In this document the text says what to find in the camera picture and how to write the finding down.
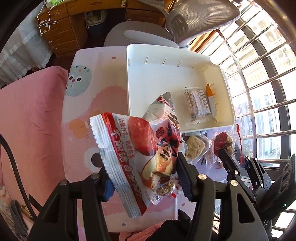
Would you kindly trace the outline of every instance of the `red stripe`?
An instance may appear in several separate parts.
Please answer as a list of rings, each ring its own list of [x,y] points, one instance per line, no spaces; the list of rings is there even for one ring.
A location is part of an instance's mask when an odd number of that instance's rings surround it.
[[[106,126],[106,128],[107,128],[107,131],[108,131],[108,134],[109,134],[110,140],[111,140],[111,142],[112,142],[112,145],[113,145],[113,147],[114,147],[114,150],[115,150],[115,153],[116,153],[116,155],[117,155],[118,162],[119,162],[119,159],[120,159],[120,157],[119,157],[120,150],[118,149],[118,146],[116,146],[116,141],[121,141],[121,140],[120,140],[120,137],[119,137],[118,135],[113,135],[113,136],[111,136],[111,134],[114,132],[113,130],[116,130],[116,129],[117,129],[117,127],[116,127],[116,125],[115,125],[115,121],[114,121],[113,115],[112,115],[112,113],[105,112],[105,113],[102,114],[102,118],[103,118],[103,120],[104,120],[105,126]],[[140,209],[140,211],[141,211],[141,214],[143,215],[144,212],[145,212],[146,209],[147,209],[147,206],[145,205],[145,203],[144,203],[142,197],[139,196],[139,195],[137,195],[137,192],[136,192],[136,191],[134,190],[134,188],[131,186],[131,184],[134,184],[134,183],[131,182],[131,181],[128,179],[128,177],[127,177],[128,175],[131,174],[131,172],[126,171],[124,168],[122,168],[122,170],[123,170],[123,172],[124,172],[124,174],[125,174],[125,176],[126,176],[126,179],[128,180],[128,183],[129,183],[130,188],[131,188],[132,191],[133,191],[134,197],[135,197],[136,202],[137,202],[137,204],[138,204],[138,207],[139,207],[139,209]]]

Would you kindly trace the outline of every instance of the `white storage bin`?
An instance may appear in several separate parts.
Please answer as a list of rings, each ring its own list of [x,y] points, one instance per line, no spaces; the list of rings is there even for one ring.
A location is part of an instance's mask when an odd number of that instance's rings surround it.
[[[142,117],[148,106],[161,94],[170,91],[175,113],[183,133],[234,124],[235,115],[229,89],[218,65],[208,56],[171,47],[131,44],[126,49],[129,115]],[[217,122],[187,126],[184,105],[186,86],[206,88],[214,94]]]

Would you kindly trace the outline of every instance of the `window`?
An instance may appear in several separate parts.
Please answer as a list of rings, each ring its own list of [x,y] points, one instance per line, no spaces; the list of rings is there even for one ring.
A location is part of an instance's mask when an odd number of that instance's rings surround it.
[[[287,143],[291,155],[296,152],[296,56],[277,23],[257,3],[245,3],[243,9],[240,19],[221,28],[201,53],[210,55],[225,72],[244,137],[243,153],[256,156],[267,172],[280,170],[290,158]],[[296,202],[289,209],[274,224],[274,237],[279,237],[294,217]]]

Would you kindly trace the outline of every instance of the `drawer handle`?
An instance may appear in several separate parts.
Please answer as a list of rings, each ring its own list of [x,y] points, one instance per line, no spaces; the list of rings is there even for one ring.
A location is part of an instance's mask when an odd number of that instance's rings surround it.
[[[90,5],[93,6],[93,5],[98,5],[98,4],[101,4],[101,2],[93,2]]]

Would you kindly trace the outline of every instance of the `office chair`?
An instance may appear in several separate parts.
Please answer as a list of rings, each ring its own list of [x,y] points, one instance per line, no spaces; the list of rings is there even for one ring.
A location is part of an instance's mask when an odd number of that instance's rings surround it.
[[[153,23],[126,21],[109,32],[104,46],[143,43],[187,48],[197,36],[239,17],[239,9],[228,0],[179,0],[166,18],[167,29]]]

